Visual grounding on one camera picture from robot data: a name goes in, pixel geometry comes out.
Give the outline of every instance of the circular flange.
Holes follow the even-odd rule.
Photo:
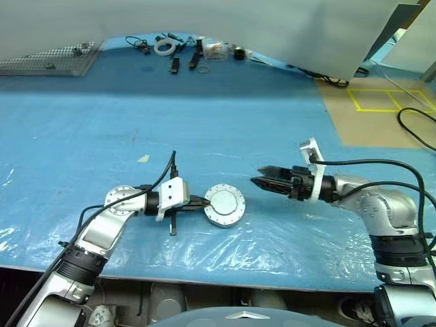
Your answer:
[[[227,228],[237,223],[245,211],[245,199],[235,187],[227,184],[212,186],[204,196],[211,205],[204,208],[204,213],[211,223]]]

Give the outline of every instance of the white board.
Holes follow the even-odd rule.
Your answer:
[[[382,63],[424,73],[435,61],[436,0],[431,0]]]
[[[0,59],[109,37],[187,32],[350,79],[399,0],[0,0]]]

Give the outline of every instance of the perforated metal plate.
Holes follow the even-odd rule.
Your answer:
[[[104,42],[88,42],[0,61],[0,75],[83,76]]]
[[[212,186],[204,196],[211,205],[204,212],[211,223],[227,228],[236,224],[245,211],[245,199],[235,187],[227,184]]]

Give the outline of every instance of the white ring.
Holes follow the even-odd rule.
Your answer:
[[[160,51],[159,47],[163,46],[164,44],[170,45],[171,48],[169,48],[168,50],[165,50],[165,51]],[[174,40],[162,39],[162,40],[159,40],[155,43],[155,53],[158,56],[168,56],[168,55],[172,54],[175,50],[176,50],[176,42],[174,42]]]

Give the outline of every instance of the round metal lid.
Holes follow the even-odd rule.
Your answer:
[[[245,199],[235,187],[227,184],[212,186],[204,196],[211,205],[204,208],[204,213],[211,223],[227,228],[237,223],[245,211]]]

